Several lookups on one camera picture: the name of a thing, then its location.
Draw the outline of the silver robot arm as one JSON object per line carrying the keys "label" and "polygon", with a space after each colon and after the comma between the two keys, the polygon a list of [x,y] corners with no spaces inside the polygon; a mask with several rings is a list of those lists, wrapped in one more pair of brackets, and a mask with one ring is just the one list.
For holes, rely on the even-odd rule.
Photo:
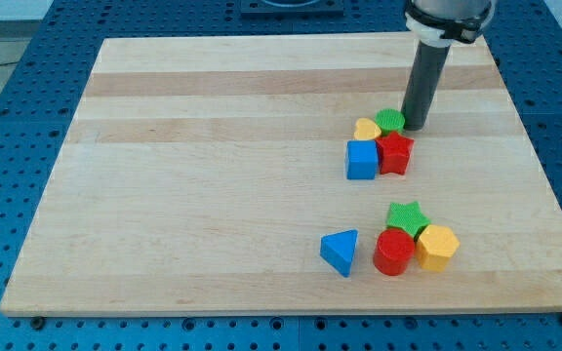
{"label": "silver robot arm", "polygon": [[473,44],[490,25],[496,0],[406,0],[406,26],[433,48]]}

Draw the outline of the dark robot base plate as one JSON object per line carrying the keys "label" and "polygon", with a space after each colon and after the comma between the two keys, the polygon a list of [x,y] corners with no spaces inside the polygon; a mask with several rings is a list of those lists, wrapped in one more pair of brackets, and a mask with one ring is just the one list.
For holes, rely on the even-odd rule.
{"label": "dark robot base plate", "polygon": [[342,0],[239,0],[242,17],[342,15]]}

